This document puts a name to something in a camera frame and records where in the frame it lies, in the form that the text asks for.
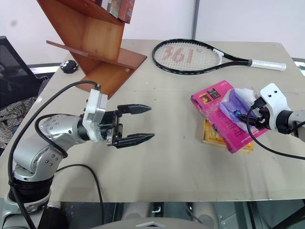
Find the yellow book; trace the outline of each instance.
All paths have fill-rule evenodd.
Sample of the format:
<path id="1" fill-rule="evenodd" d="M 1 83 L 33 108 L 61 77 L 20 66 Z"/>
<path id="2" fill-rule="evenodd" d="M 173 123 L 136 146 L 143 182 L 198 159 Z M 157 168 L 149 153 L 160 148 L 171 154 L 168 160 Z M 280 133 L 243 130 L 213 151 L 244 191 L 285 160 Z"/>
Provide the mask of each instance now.
<path id="1" fill-rule="evenodd" d="M 219 148 L 227 148 L 223 138 L 217 133 L 216 130 L 211 127 L 209 121 L 207 121 L 206 119 L 204 119 L 203 121 L 202 143 Z M 254 144 L 253 142 L 250 142 L 238 152 L 249 154 L 253 150 Z"/>

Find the white wall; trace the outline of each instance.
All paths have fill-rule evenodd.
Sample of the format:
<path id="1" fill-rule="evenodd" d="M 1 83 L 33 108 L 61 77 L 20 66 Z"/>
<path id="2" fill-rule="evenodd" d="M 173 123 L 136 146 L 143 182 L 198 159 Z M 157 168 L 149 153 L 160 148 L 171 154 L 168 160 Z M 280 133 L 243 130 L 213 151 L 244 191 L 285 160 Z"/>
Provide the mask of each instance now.
<path id="1" fill-rule="evenodd" d="M 201 0 L 196 39 L 279 42 L 305 58 L 305 0 Z"/>
<path id="2" fill-rule="evenodd" d="M 123 38 L 189 38 L 192 10 L 193 0 L 136 0 Z M 27 64 L 61 62 L 68 53 L 46 44 L 46 40 L 61 40 L 36 0 L 0 0 L 1 35 L 7 36 Z"/>

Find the racket strings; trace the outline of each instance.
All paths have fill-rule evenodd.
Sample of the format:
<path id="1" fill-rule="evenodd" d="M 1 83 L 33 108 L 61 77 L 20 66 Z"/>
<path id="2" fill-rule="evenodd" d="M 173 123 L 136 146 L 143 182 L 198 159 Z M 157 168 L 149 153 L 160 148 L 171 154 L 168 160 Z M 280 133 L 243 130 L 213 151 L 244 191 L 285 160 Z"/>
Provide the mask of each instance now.
<path id="1" fill-rule="evenodd" d="M 165 44 L 156 50 L 154 57 L 159 64 L 181 71 L 207 69 L 221 60 L 213 50 L 189 42 Z"/>

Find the wooden shelf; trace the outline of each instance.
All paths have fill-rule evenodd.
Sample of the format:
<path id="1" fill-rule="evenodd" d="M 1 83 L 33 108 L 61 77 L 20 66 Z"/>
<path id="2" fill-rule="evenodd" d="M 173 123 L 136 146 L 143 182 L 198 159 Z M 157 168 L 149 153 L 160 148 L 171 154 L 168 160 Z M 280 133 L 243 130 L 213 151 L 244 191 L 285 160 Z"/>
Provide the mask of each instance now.
<path id="1" fill-rule="evenodd" d="M 48 44 L 70 51 L 86 74 L 102 86 L 108 98 L 147 58 L 121 48 L 125 23 L 91 0 L 37 0 L 64 44 Z M 79 88 L 89 91 L 89 85 Z"/>

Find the tennis racket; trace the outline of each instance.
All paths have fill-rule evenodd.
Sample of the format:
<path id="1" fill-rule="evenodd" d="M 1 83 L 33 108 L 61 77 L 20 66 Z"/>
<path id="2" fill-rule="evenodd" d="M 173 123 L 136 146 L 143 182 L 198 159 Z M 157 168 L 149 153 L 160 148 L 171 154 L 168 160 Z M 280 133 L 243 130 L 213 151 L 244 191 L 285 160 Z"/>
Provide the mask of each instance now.
<path id="1" fill-rule="evenodd" d="M 222 63 L 223 57 L 231 61 Z M 163 70 L 183 75 L 207 73 L 232 65 L 278 71 L 286 69 L 285 63 L 242 59 L 226 54 L 206 43 L 189 39 L 172 39 L 161 42 L 153 49 L 152 60 Z"/>

